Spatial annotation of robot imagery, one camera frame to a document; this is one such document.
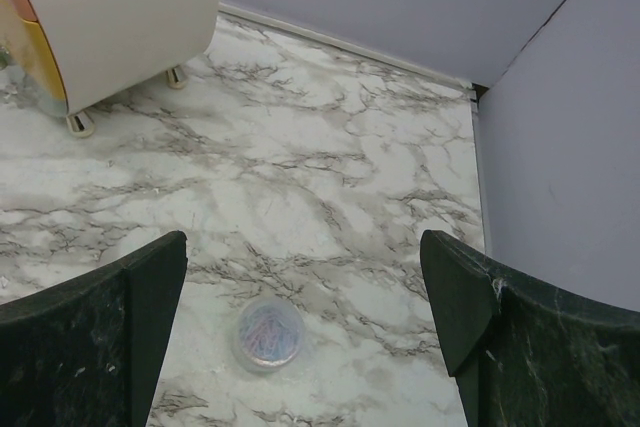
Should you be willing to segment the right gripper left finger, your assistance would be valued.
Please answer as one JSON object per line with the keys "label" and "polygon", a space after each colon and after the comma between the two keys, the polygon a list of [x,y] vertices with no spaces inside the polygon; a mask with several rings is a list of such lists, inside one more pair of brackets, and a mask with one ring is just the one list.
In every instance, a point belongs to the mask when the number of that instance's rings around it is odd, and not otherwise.
{"label": "right gripper left finger", "polygon": [[170,232],[1,307],[4,426],[143,426],[187,270]]}

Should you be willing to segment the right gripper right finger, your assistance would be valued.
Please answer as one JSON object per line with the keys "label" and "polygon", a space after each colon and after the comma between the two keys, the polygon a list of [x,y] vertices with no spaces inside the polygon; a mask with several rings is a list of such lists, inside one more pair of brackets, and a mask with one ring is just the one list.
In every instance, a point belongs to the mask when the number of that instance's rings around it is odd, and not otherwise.
{"label": "right gripper right finger", "polygon": [[639,315],[427,230],[420,264],[470,426],[636,426]]}

